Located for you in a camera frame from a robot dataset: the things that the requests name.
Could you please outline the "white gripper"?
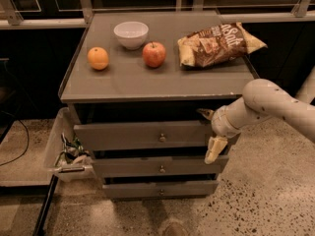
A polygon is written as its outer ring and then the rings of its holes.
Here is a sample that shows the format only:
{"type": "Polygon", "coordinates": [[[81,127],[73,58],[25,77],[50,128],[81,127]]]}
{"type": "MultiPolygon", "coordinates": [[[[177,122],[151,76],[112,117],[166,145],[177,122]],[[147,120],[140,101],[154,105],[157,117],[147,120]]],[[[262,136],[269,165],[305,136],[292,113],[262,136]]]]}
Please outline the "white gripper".
{"type": "Polygon", "coordinates": [[[210,137],[205,155],[205,163],[211,164],[216,161],[219,154],[226,147],[227,139],[231,139],[240,133],[240,112],[225,105],[216,111],[198,108],[197,112],[207,120],[212,120],[212,129],[217,135],[216,137],[210,137]]]}

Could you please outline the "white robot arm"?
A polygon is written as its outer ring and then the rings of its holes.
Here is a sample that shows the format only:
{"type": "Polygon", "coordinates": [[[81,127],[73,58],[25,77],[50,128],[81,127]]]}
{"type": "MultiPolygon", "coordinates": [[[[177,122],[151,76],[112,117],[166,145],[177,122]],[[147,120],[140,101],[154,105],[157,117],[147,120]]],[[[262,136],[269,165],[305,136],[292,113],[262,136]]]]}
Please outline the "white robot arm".
{"type": "Polygon", "coordinates": [[[198,112],[211,122],[214,135],[209,138],[205,163],[216,161],[227,141],[249,125],[271,117],[285,121],[312,143],[315,142],[315,106],[290,96],[266,79],[255,79],[243,89],[242,96],[217,110],[199,108],[198,112]]]}

